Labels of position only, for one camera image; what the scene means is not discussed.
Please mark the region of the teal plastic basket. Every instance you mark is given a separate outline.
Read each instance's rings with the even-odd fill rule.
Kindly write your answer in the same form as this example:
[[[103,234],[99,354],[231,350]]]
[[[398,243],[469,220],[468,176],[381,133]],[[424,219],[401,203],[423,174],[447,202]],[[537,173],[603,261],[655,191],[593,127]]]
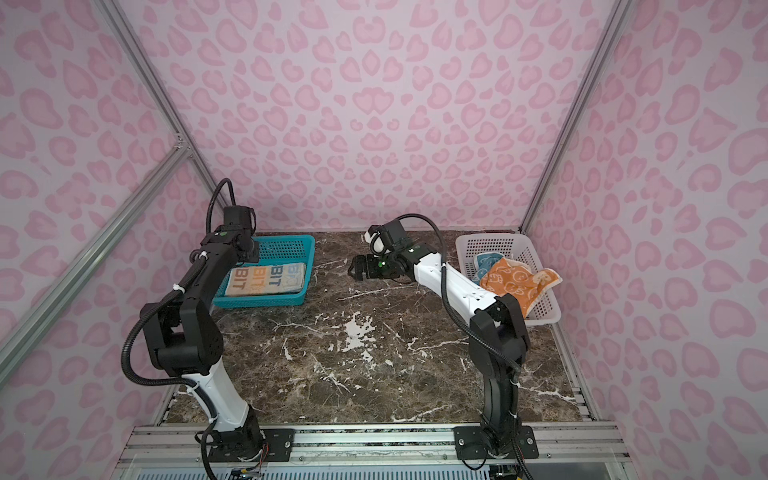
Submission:
[[[304,263],[306,265],[306,274],[303,289],[293,294],[227,297],[225,296],[225,289],[229,280],[229,275],[227,275],[214,296],[214,305],[222,309],[302,305],[308,290],[314,263],[315,239],[311,235],[277,235],[258,236],[255,240],[259,243],[260,247],[260,261],[258,263],[245,263],[238,267]]]

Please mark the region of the cream rabbit print towel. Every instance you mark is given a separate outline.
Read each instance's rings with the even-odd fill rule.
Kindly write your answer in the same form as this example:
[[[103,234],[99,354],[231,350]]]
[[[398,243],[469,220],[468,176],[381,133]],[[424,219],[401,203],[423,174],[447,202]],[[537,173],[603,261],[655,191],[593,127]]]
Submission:
[[[225,289],[227,297],[298,293],[303,289],[304,263],[234,268]]]

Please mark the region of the orange patterned towel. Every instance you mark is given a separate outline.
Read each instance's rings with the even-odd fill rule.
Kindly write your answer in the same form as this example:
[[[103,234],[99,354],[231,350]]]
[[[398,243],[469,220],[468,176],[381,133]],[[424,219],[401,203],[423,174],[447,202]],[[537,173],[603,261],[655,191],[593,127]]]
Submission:
[[[544,268],[534,273],[523,262],[502,258],[480,279],[479,285],[497,296],[512,295],[522,313],[528,316],[545,294],[562,281],[552,269]]]

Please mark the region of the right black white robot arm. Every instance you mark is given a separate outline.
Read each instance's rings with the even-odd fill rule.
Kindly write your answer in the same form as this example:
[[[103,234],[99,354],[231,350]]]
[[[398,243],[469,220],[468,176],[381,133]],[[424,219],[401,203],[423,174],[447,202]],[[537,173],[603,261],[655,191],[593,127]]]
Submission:
[[[525,440],[519,377],[530,337],[517,299],[479,287],[424,244],[383,256],[356,255],[348,275],[356,281],[404,276],[440,297],[449,318],[468,337],[471,361],[483,377],[479,447],[489,456],[520,459]]]

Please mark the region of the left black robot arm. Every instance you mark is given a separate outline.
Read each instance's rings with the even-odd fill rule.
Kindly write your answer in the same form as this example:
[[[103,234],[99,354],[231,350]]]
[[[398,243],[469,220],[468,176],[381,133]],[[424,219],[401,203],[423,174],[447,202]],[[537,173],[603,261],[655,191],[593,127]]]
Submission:
[[[226,456],[251,458],[264,437],[253,408],[238,394],[223,364],[223,336],[211,316],[216,293],[230,271],[257,254],[250,230],[208,233],[190,254],[190,267],[159,302],[142,307],[139,325],[153,367],[165,379],[133,376],[144,385],[180,385],[208,417],[199,443]]]

